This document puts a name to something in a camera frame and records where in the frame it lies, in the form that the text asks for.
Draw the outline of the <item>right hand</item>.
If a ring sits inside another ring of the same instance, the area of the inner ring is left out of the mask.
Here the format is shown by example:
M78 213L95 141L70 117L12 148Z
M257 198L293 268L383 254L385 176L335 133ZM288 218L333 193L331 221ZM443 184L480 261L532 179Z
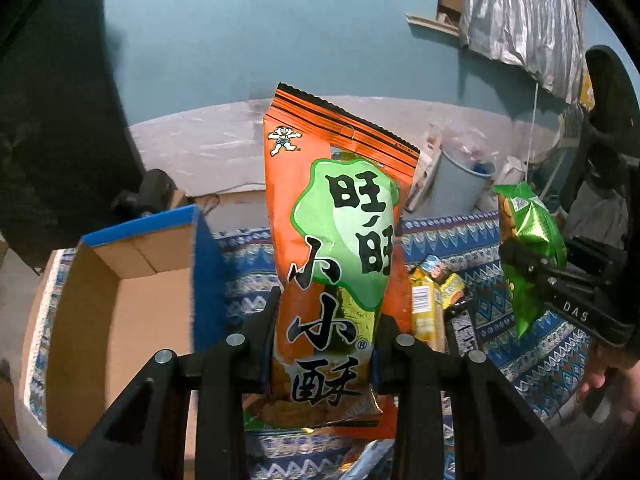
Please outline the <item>right hand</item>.
M576 392L578 402L602 388L612 388L613 410L627 426L639 416L639 358L623 348L594 342Z

